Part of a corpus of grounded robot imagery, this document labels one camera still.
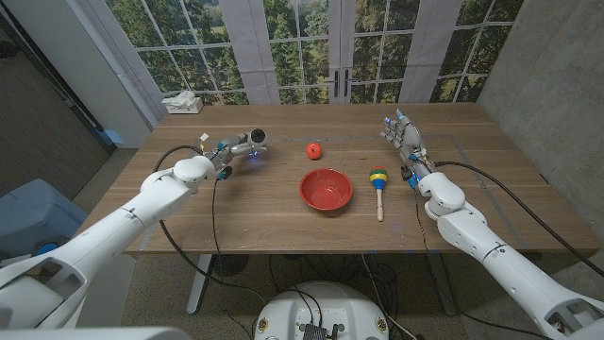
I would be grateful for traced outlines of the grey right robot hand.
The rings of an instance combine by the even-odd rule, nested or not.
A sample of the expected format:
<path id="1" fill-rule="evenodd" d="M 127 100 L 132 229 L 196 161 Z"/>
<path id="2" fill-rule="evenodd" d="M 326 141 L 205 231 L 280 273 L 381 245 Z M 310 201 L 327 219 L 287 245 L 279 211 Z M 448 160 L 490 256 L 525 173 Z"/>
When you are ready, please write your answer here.
<path id="1" fill-rule="evenodd" d="M 408 167 L 404 171 L 405 179 L 420 181 L 433 172 L 421 133 L 400 109 L 396 110 L 395 118 L 384 118 L 384 131 L 380 136 L 394 146 Z"/>

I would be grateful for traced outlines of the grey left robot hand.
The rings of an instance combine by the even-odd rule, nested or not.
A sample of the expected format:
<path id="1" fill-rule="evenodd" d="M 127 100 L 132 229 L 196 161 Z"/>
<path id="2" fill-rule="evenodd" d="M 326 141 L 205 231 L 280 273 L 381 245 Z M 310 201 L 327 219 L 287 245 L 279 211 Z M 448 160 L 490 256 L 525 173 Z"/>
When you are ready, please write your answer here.
<path id="1" fill-rule="evenodd" d="M 243 132 L 220 141 L 211 152 L 206 153 L 216 170 L 226 168 L 235 157 L 257 156 L 267 150 L 268 138 L 266 132 L 261 128 L 254 128 L 249 132 Z"/>

